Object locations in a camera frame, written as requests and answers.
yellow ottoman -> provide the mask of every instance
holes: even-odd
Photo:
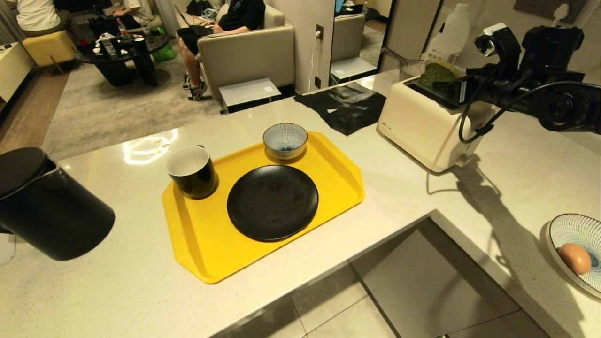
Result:
[[[28,37],[23,40],[23,47],[38,66],[44,67],[54,64],[61,73],[63,70],[58,67],[58,64],[73,60],[77,51],[66,31]]]

black t-shirt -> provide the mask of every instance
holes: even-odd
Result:
[[[231,31],[243,26],[254,30],[263,23],[264,16],[263,0],[231,0],[227,14],[219,20],[219,26],[224,31]]]

white countertop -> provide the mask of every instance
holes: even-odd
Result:
[[[373,78],[359,82],[370,87]],[[389,77],[376,76],[376,91],[386,94],[389,85]],[[265,129],[284,121],[324,133],[353,160],[365,200],[224,281],[204,284],[173,257],[160,200],[169,184],[166,159],[194,144],[218,158],[261,142]],[[601,303],[569,285],[538,249],[540,229],[553,217],[600,218],[601,158],[531,117],[506,113],[496,122],[475,152],[480,161],[472,161],[487,177],[482,182],[473,165],[427,177],[375,124],[346,137],[292,98],[176,133],[168,147],[145,139],[166,152],[153,161],[132,163],[125,153],[135,142],[61,161],[114,208],[115,225],[97,248],[66,262],[18,243],[17,255],[0,266],[1,337],[207,337],[427,216],[552,337],[601,336]],[[169,140],[174,131],[158,136]]]

yellow tray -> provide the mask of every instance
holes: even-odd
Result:
[[[185,198],[173,182],[162,196],[175,259],[208,284],[217,283],[294,241],[365,197],[359,168],[323,134],[309,132],[304,157],[289,165],[304,171],[315,182],[319,194],[317,213],[307,228],[292,237],[280,242],[258,242],[241,234],[231,223],[227,197],[242,175],[274,162],[265,154],[263,143],[259,143],[213,164],[219,186],[210,197]]]

gray rug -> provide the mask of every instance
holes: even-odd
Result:
[[[363,29],[363,42],[361,43],[359,57],[377,67],[383,42],[384,33],[380,33],[371,27],[365,26]]]
[[[200,102],[182,89],[180,56],[155,63],[157,88],[141,79],[113,87],[92,64],[71,72],[42,145],[53,159],[81,153],[219,117],[221,106],[209,92]]]

